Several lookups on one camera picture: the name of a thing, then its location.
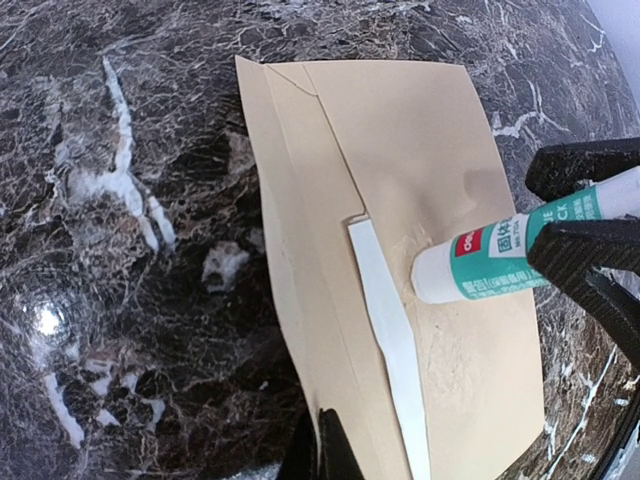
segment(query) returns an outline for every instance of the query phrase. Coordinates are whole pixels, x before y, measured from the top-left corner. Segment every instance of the teal label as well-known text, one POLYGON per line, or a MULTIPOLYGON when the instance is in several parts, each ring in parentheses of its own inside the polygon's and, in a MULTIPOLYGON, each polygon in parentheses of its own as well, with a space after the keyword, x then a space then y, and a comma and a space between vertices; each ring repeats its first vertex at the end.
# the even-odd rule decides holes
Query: teal label
POLYGON ((493 297, 546 285, 527 262, 542 227, 550 222, 602 219, 596 187, 581 190, 534 210, 456 237, 451 269, 458 289, 471 299, 493 297))

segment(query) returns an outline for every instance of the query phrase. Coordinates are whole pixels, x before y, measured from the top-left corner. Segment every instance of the white cap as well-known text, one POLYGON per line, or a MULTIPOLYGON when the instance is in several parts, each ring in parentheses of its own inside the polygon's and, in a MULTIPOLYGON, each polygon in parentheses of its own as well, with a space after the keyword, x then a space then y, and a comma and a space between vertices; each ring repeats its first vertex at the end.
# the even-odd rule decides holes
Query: white cap
POLYGON ((440 304, 466 300, 451 270, 451 241, 428 248, 413 262, 411 283, 420 300, 440 304))

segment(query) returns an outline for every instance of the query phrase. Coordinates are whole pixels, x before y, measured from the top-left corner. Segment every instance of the envelope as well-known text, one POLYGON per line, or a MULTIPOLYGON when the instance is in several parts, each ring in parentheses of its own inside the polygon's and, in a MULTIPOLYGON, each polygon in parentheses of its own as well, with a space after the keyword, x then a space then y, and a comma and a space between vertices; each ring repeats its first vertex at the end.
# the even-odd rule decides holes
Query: envelope
POLYGON ((236 65, 273 296, 310 410, 338 412, 367 480, 411 478, 348 233, 366 215, 415 336, 431 478, 496 478, 544 423, 532 293, 434 306, 410 284, 422 249, 515 213, 465 69, 236 65))

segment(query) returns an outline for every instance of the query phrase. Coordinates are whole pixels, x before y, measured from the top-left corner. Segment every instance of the marble surface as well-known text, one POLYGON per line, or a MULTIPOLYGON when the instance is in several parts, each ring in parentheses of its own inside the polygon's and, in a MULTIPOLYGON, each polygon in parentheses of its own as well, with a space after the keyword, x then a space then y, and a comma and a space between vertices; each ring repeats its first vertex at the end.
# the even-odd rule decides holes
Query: marble surface
MULTIPOLYGON (((640 134, 583 0, 0 2, 1 478, 273 478, 304 404, 235 54, 465 65, 520 210, 538 147, 640 134)), ((547 425, 502 478, 585 479, 637 372, 536 298, 547 425)))

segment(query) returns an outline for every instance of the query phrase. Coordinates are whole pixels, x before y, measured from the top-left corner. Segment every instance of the deli logo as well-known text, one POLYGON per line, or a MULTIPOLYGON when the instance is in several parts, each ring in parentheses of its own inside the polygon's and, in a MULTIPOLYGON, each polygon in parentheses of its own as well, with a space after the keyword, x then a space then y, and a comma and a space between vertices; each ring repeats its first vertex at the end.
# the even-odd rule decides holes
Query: deli logo
POLYGON ((484 228, 460 235, 456 242, 456 257, 479 252, 482 249, 482 231, 484 228))

